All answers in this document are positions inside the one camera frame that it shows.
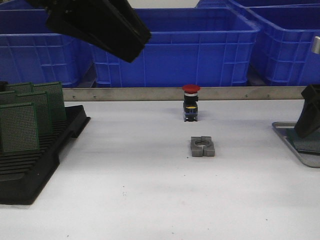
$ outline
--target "metal tray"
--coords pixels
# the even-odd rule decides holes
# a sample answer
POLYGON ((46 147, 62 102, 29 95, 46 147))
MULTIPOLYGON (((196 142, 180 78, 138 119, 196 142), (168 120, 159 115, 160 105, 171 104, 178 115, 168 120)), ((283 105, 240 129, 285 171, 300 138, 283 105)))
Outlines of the metal tray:
POLYGON ((273 129, 278 136, 285 142, 291 151, 298 157, 298 159, 308 167, 320 168, 320 155, 312 155, 298 152, 290 143, 287 136, 287 129, 293 129, 296 122, 274 122, 272 123, 273 129))

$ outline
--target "black object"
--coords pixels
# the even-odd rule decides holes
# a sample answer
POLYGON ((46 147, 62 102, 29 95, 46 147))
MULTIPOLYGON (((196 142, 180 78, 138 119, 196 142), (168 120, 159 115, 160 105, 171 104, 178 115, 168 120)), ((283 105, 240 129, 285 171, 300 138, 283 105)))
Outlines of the black object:
POLYGON ((197 96, 184 96, 183 110, 185 122, 198 121, 198 97, 197 96))
POLYGON ((187 84, 182 87, 184 90, 184 121, 197 122, 198 121, 198 91, 200 87, 194 84, 187 84))
POLYGON ((301 93, 304 106, 294 130, 305 138, 320 127, 320 84, 310 84, 301 93))
POLYGON ((4 92, 6 90, 6 85, 8 85, 7 81, 0 81, 0 92, 4 92))
POLYGON ((30 205, 60 164, 58 153, 77 138, 90 120, 84 107, 65 108, 67 120, 53 123, 53 134, 40 136, 40 150, 0 155, 0 204, 30 205))
POLYGON ((315 131, 305 138, 298 136, 293 128, 287 128, 286 134, 291 145, 302 154, 320 155, 320 132, 315 131))
POLYGON ((46 26, 132 62, 151 37, 127 0, 26 0, 48 12, 46 26))

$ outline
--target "green perforated board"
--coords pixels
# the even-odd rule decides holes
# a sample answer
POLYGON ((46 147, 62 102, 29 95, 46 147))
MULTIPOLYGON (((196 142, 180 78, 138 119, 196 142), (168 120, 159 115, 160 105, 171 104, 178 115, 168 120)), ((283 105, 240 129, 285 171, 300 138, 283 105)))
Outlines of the green perforated board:
POLYGON ((17 95, 17 103, 34 103, 39 135, 53 132, 51 106, 47 92, 35 91, 17 95))
POLYGON ((50 82, 33 85, 34 91, 47 92, 51 104, 52 122, 66 121, 66 109, 61 82, 50 82))
POLYGON ((15 104, 17 93, 15 91, 0 91, 0 105, 15 104))
POLYGON ((16 91, 17 94, 31 93, 34 91, 31 82, 8 84, 5 86, 6 91, 16 91))
POLYGON ((0 105, 0 135, 3 153, 39 150, 34 104, 27 102, 0 105))

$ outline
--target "gray metal block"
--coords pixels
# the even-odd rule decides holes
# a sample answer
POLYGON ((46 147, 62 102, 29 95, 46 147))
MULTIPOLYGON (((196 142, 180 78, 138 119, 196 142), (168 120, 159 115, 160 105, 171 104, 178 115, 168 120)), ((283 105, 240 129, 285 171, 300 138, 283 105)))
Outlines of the gray metal block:
POLYGON ((215 145, 210 136, 191 137, 192 157, 214 157, 216 154, 215 145))

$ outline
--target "metal rail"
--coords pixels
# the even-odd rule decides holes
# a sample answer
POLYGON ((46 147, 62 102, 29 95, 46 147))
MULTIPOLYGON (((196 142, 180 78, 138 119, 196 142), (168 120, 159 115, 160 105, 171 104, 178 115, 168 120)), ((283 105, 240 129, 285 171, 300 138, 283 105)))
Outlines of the metal rail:
MULTIPOLYGON (((200 100, 296 100, 305 86, 202 87, 200 100)), ((64 88, 65 101, 182 101, 180 87, 64 88)))

